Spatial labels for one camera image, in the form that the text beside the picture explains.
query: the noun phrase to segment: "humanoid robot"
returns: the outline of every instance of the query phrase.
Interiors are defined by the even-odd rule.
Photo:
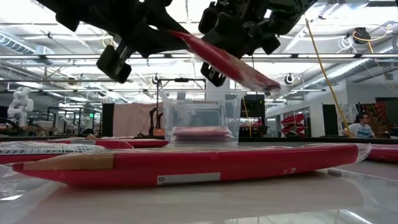
[[[30,88],[28,87],[19,87],[17,91],[13,94],[13,99],[11,104],[8,107],[7,115],[12,120],[16,120],[16,116],[18,116],[19,126],[25,126],[27,121],[27,112],[32,112],[34,107],[34,102],[32,99],[29,99],[28,94],[30,93]]]

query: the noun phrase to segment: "red object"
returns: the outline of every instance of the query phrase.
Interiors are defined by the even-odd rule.
[[[160,139],[123,139],[123,141],[128,142],[135,148],[144,148],[144,147],[163,147],[166,146],[169,142],[166,140]]]
[[[287,134],[294,126],[296,127],[295,132],[297,134],[300,134],[302,131],[305,130],[304,124],[296,124],[296,125],[292,124],[282,128],[282,133]]]
[[[176,147],[169,151],[109,152],[112,169],[99,170],[25,170],[25,163],[14,164],[16,172],[55,180],[78,187],[127,187],[181,184],[187,182],[208,182],[259,179],[293,173],[301,173],[328,167],[351,164],[358,160],[358,146],[315,146],[298,148],[240,148],[211,149],[204,147]],[[104,158],[104,154],[92,154],[91,162]],[[59,164],[59,159],[29,162],[27,166]]]
[[[131,149],[140,147],[163,147],[169,142],[159,139],[97,139],[92,140],[51,140],[45,142],[65,143],[65,144],[95,144],[97,146],[104,146],[107,149]]]
[[[242,62],[235,56],[221,50],[193,35],[170,31],[181,38],[188,47],[223,75],[251,90],[280,90],[280,83],[274,81]]]
[[[283,125],[288,125],[288,124],[299,124],[304,120],[304,114],[296,114],[295,116],[288,116],[287,118],[283,119],[281,123]]]
[[[209,126],[209,127],[176,127],[175,136],[225,136],[230,134],[227,127]]]
[[[367,159],[398,163],[398,145],[373,144]]]

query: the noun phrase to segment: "glossy table surface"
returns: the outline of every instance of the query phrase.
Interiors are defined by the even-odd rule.
[[[398,166],[367,161],[148,189],[71,189],[5,166],[0,177],[0,223],[398,223]]]

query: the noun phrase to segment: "ceiling pipe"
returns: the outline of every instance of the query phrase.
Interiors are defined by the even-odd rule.
[[[116,83],[115,80],[0,80],[0,83],[15,83],[15,82],[31,82],[31,83],[91,83],[91,82],[111,82]]]
[[[392,38],[374,48],[375,54],[397,54],[398,53],[398,38]],[[352,75],[356,75],[367,69],[377,66],[374,59],[358,59],[355,62],[334,66],[326,71],[326,75],[331,82],[339,82]],[[305,84],[298,86],[299,88],[313,88],[315,86],[326,86],[326,80],[322,73],[319,73],[315,78],[305,82]]]

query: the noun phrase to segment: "fluorescent light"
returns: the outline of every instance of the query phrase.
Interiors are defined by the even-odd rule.
[[[64,97],[64,96],[62,96],[62,95],[60,95],[60,94],[58,94],[58,93],[49,92],[49,94],[50,94],[50,95],[53,95],[53,96],[57,96],[57,97]]]
[[[0,59],[27,60],[27,59],[40,59],[40,57],[37,55],[0,55]]]
[[[59,107],[66,107],[66,108],[83,108],[83,105],[69,105],[69,104],[58,104]]]
[[[14,195],[14,196],[2,198],[2,199],[0,199],[0,200],[15,200],[15,199],[20,198],[21,196],[23,196],[23,194],[22,194],[22,195]]]
[[[69,105],[102,105],[102,103],[69,103]]]
[[[172,58],[192,58],[190,54],[172,54]]]
[[[70,97],[69,99],[75,100],[75,101],[79,101],[79,102],[87,102],[87,101],[89,101],[86,98],[82,98],[82,97]]]
[[[317,58],[316,54],[300,54],[299,58]],[[355,54],[320,54],[320,58],[353,58]]]
[[[40,84],[34,83],[34,82],[16,82],[16,84],[24,85],[24,86],[28,86],[28,87],[32,87],[32,88],[44,88],[43,85],[40,85]]]
[[[286,105],[287,103],[265,103],[265,105]]]
[[[99,59],[101,55],[46,55],[47,59]]]
[[[398,58],[398,54],[363,54],[361,58]]]
[[[108,90],[100,89],[100,90],[77,90],[77,91],[81,91],[81,92],[88,92],[88,91],[97,92],[97,91],[108,91]]]
[[[257,93],[255,91],[247,91],[246,94],[248,95],[263,95],[264,92],[263,91],[257,91]]]
[[[270,9],[268,9],[264,18],[268,19],[271,16],[271,14],[272,14],[272,11]]]
[[[291,54],[254,54],[253,55],[254,58],[290,58],[292,57]]]
[[[74,91],[74,90],[43,90],[43,91],[50,91],[50,92],[68,92],[68,91]]]
[[[314,89],[304,89],[304,90],[291,90],[291,92],[300,92],[300,91],[303,91],[303,92],[309,92],[309,91],[326,91],[325,89],[319,89],[319,90],[314,90]]]
[[[264,99],[264,101],[267,101],[267,102],[273,102],[273,101],[286,101],[285,99]]]

